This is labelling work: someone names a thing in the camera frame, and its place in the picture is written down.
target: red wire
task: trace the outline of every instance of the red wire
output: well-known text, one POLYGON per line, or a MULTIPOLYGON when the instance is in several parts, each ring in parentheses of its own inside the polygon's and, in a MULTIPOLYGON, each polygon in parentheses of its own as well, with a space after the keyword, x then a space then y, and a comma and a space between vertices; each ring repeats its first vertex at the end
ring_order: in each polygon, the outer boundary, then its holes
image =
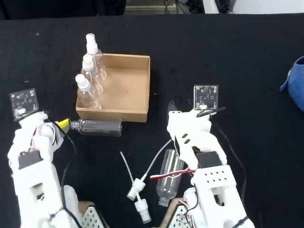
POLYGON ((195 170, 179 170, 179 171, 175 171, 175 172, 169 172, 167 174, 163 174, 163 175, 153 175, 150 177, 151 180, 154 179, 159 179, 159 178, 164 178, 164 177, 168 177, 168 176, 172 176, 174 174, 180 174, 180 173, 188 173, 188 172, 195 172, 195 170))

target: black cable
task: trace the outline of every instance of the black cable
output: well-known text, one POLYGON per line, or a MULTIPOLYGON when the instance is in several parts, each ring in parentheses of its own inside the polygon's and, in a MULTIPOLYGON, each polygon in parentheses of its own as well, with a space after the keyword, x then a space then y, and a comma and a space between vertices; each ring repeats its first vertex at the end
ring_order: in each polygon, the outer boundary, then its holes
POLYGON ((166 14, 170 14, 170 12, 169 12, 169 10, 168 10, 168 6, 171 4, 171 2, 172 2, 173 0, 170 0, 169 2, 168 2, 168 4, 166 4, 166 0, 163 0, 163 4, 165 5, 165 13, 166 14))
POLYGON ((180 10, 181 10, 183 13, 186 13, 186 12, 184 11, 184 9, 180 6, 180 2, 179 2, 179 1, 176 3, 176 6, 177 6, 178 8, 180 8, 180 10))
POLYGON ((240 221, 238 221, 237 224, 235 224, 232 228, 237 228, 239 226, 242 226, 248 218, 249 218, 248 215, 246 215, 244 218, 240 219, 240 221))
POLYGON ((179 13, 179 8, 177 7, 178 4, 179 4, 179 1, 178 1, 178 0, 175 0, 176 14, 179 13))
MULTIPOLYGON (((73 148, 74 148, 74 154, 73 154, 72 158, 69 160, 69 162, 67 163, 67 165, 66 165, 66 167, 63 171, 62 179, 61 179, 61 182, 60 182, 60 185, 61 185, 61 199, 62 199, 63 207, 59 211, 65 210, 67 212, 67 214, 74 220, 74 222, 76 223, 78 228, 82 228, 82 226, 79 224, 78 219, 75 217, 75 215, 69 209, 67 209, 66 197, 65 197, 65 193, 64 193, 64 183, 65 183, 65 179, 66 179, 67 170, 70 167, 71 162, 73 161, 73 159, 77 155, 77 148, 76 148, 76 145, 73 142, 73 140, 67 135, 67 133, 65 133, 64 130, 62 130, 61 127, 59 127, 59 125, 55 121, 51 120, 50 118, 48 118, 48 120, 50 122, 52 122, 59 129, 59 131, 72 143, 73 148)), ((57 211, 54 215, 52 215, 51 218, 54 218, 59 211, 57 211)))
POLYGON ((229 138, 225 135, 225 133, 222 131, 222 129, 219 127, 219 125, 216 122, 214 122, 214 124, 217 127, 219 133, 226 139, 226 141, 228 143, 228 146, 229 146, 232 154, 234 155, 235 159, 237 160, 237 162, 239 163, 240 167, 243 170, 244 181, 243 181, 243 186, 242 186, 241 194, 240 195, 241 195, 241 200, 243 202, 243 206, 245 207, 245 190, 246 190, 246 183, 247 183, 247 175, 246 175, 245 167, 244 167, 243 163, 241 162, 241 160, 238 158, 238 156, 235 153, 234 149, 232 148, 232 145, 230 143, 229 138))
POLYGON ((186 214, 185 214, 186 221, 187 221, 187 223, 188 223, 189 225, 190 225, 190 223, 189 223, 189 220, 188 220, 187 215, 188 215, 189 211, 191 211, 191 210, 195 209, 195 208, 198 206, 198 204, 199 204, 199 195, 198 195, 198 190, 197 190, 197 188, 196 188, 196 186, 195 186, 195 185, 194 185, 194 188, 195 188, 195 194, 196 194, 196 204, 195 204, 195 206, 194 206, 193 208, 188 209, 188 210, 186 211, 186 214))
POLYGON ((217 112, 223 111, 225 109, 226 109, 226 107, 211 109, 211 110, 208 110, 208 111, 202 110, 196 115, 196 117, 202 117, 202 116, 206 116, 206 115, 209 115, 209 114, 212 114, 212 113, 217 113, 217 112))

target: circuit board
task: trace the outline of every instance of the circuit board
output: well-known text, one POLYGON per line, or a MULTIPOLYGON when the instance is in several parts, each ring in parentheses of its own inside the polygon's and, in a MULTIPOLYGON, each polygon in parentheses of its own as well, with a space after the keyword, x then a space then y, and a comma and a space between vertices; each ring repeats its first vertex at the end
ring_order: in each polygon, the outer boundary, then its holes
POLYGON ((39 109, 35 89, 14 92, 9 96, 15 120, 20 120, 39 109))
POLYGON ((219 93, 218 85, 195 85, 194 109, 195 110, 217 109, 218 93, 219 93))

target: blue object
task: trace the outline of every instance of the blue object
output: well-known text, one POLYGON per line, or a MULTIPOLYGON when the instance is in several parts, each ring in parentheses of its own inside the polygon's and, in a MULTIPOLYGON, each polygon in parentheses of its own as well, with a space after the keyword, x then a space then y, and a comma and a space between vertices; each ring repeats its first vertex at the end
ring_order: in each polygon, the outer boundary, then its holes
POLYGON ((295 104, 304 112, 304 56, 294 62, 280 91, 286 88, 295 104))

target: square sensor board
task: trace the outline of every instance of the square sensor board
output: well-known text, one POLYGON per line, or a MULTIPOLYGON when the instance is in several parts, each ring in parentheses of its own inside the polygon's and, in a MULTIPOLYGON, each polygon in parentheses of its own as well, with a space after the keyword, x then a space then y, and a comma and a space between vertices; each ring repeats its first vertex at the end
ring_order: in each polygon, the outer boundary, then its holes
POLYGON ((218 85, 195 85, 194 110, 217 109, 218 93, 218 85))

